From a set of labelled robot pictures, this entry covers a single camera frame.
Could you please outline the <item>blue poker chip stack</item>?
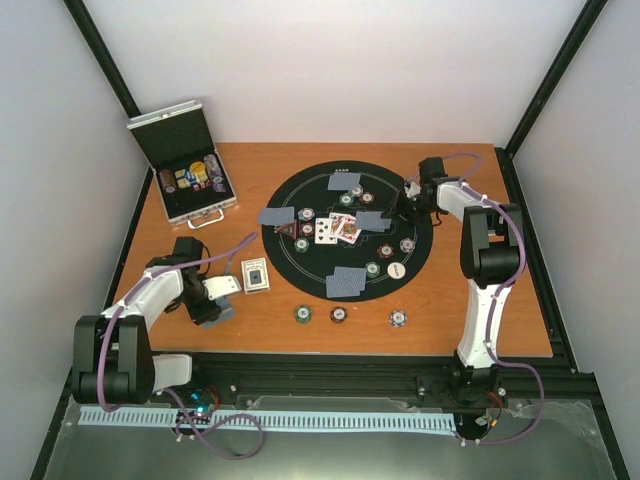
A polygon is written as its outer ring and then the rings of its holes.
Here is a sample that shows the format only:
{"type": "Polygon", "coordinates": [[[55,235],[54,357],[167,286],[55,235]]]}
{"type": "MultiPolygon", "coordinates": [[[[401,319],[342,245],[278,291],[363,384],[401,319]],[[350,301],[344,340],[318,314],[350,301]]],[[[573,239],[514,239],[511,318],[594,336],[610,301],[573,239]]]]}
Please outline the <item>blue poker chip stack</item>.
{"type": "Polygon", "coordinates": [[[394,310],[389,316],[389,323],[394,328],[401,328],[406,325],[408,321],[408,315],[405,311],[394,310]]]}

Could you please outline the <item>green poker chip stack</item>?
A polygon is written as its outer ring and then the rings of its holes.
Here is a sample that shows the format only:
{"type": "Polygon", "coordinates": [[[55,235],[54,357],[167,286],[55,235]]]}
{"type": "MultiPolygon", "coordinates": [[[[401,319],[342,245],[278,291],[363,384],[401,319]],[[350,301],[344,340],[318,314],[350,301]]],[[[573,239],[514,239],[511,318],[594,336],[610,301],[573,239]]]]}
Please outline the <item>green poker chip stack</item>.
{"type": "Polygon", "coordinates": [[[295,321],[298,324],[308,324],[312,320],[312,309],[308,305],[299,305],[294,312],[295,321]]]}

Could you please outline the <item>red triangular all-in button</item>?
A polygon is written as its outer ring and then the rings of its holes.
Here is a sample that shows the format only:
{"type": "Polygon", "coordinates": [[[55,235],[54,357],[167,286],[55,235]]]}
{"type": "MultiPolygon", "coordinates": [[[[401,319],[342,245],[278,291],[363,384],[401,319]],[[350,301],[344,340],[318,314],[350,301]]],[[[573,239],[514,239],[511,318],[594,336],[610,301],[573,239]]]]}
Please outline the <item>red triangular all-in button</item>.
{"type": "Polygon", "coordinates": [[[294,221],[286,225],[278,226],[274,229],[274,232],[296,240],[299,237],[298,222],[294,221]]]}

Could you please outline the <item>brown poker chip stack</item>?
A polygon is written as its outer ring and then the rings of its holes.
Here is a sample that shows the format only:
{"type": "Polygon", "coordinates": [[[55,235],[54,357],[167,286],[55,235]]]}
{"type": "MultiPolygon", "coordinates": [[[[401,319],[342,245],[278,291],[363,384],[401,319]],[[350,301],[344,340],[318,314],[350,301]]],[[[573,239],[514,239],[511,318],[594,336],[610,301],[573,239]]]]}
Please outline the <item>brown poker chip stack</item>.
{"type": "Polygon", "coordinates": [[[330,312],[330,319],[332,322],[336,324],[341,324],[346,321],[348,317],[348,312],[344,307],[337,306],[333,308],[330,312]]]}

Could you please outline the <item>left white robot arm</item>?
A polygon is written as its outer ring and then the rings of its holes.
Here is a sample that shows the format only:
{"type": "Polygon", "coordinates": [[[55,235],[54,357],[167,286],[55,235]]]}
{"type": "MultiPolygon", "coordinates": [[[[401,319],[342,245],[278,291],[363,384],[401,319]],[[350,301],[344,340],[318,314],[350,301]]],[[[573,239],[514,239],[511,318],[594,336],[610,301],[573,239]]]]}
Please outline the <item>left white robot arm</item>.
{"type": "Polygon", "coordinates": [[[144,404],[168,387],[186,402],[201,400],[208,378],[193,368],[190,354],[157,354],[149,332],[164,313],[184,306],[197,326],[210,326],[222,308],[200,267],[229,256],[205,258],[204,244],[180,237],[170,255],[153,258],[141,278],[114,305],[81,317],[74,327],[71,387],[79,404],[111,412],[125,404],[144,404]]]}

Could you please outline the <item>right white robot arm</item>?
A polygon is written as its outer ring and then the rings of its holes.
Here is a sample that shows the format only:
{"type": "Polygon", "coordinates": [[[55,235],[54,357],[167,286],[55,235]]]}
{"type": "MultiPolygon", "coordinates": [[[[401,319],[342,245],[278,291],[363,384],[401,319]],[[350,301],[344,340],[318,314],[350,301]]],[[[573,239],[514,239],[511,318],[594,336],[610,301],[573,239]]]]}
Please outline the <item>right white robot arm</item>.
{"type": "Polygon", "coordinates": [[[383,215],[418,226],[431,215],[461,222],[460,268],[469,300],[463,336],[454,352],[448,395],[469,406],[494,389],[502,312],[513,284],[526,266],[520,207],[500,204],[474,190],[465,175],[446,173],[442,157],[419,163],[383,215]]]}

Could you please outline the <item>round black poker mat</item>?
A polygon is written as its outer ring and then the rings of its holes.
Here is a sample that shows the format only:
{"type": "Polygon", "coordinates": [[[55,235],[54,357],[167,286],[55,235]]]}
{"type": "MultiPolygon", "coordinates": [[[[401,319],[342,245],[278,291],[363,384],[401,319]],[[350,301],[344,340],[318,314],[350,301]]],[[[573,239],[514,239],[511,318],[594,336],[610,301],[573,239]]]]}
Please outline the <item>round black poker mat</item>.
{"type": "MultiPolygon", "coordinates": [[[[403,186],[404,179],[397,173],[372,163],[340,160],[308,167],[286,180],[267,203],[269,208],[293,207],[296,212],[312,208],[315,218],[327,218],[330,213],[356,215],[357,211],[382,211],[403,186]],[[363,205],[359,197],[350,206],[342,206],[339,198],[343,191],[328,188],[329,178],[334,173],[354,173],[360,176],[359,185],[364,192],[371,192],[375,199],[363,205]]],[[[310,247],[306,253],[296,252],[294,240],[274,232],[274,226],[262,227],[262,238],[266,254],[277,270],[289,283],[315,297],[326,298],[326,277],[334,273],[337,266],[362,267],[376,262],[381,267],[377,278],[367,278],[366,288],[358,297],[347,297],[347,302],[365,301],[389,295],[413,280],[427,263],[433,244],[433,227],[430,220],[420,227],[401,222],[392,222],[384,232],[363,231],[356,243],[350,245],[338,241],[336,245],[317,245],[314,237],[308,237],[310,247]],[[404,238],[415,242],[412,252],[404,253],[399,243],[404,238]],[[390,244],[394,255],[380,258],[377,250],[382,244],[390,244]],[[403,263],[406,275],[399,280],[387,274],[392,262],[403,263]]]]}

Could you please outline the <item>chips inside case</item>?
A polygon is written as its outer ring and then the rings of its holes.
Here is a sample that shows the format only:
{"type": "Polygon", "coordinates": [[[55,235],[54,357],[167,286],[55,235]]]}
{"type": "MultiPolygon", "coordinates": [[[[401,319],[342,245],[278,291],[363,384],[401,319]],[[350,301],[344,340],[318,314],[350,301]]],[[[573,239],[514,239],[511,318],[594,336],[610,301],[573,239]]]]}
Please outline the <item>chips inside case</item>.
{"type": "Polygon", "coordinates": [[[215,153],[205,155],[201,160],[193,161],[184,168],[161,169],[158,174],[161,189],[167,194],[207,188],[212,188],[218,193],[231,191],[222,163],[215,153]]]}

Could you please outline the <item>aluminium poker case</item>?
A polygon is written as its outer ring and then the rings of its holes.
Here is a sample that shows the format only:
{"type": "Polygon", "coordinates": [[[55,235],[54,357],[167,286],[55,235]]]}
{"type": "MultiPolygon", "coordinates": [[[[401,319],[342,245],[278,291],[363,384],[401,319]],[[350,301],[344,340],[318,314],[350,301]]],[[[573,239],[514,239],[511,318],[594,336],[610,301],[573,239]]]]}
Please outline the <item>aluminium poker case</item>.
{"type": "Polygon", "coordinates": [[[190,100],[174,106],[139,115],[127,122],[127,129],[141,148],[153,172],[168,222],[173,226],[187,225],[192,230],[219,223],[225,210],[236,205],[237,194],[229,174],[212,139],[203,105],[190,100]],[[215,153],[222,163],[229,193],[212,188],[164,193],[158,172],[164,168],[179,169],[215,153]]]}

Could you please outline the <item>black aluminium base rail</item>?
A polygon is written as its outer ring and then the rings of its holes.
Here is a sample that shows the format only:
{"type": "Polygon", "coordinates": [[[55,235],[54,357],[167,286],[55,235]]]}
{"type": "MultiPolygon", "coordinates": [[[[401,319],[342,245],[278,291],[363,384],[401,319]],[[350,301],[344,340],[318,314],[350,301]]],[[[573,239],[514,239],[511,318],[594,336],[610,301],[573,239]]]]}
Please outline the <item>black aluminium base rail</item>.
{"type": "Polygon", "coordinates": [[[462,412],[484,409],[490,394],[505,389],[504,405],[519,400],[584,400],[603,404],[597,381],[565,358],[529,358],[540,379],[507,358],[493,387],[483,387],[471,403],[450,392],[449,356],[350,356],[197,353],[192,380],[176,389],[188,405],[195,392],[215,393],[220,404],[244,408],[263,396],[387,398],[419,408],[462,412]]]}

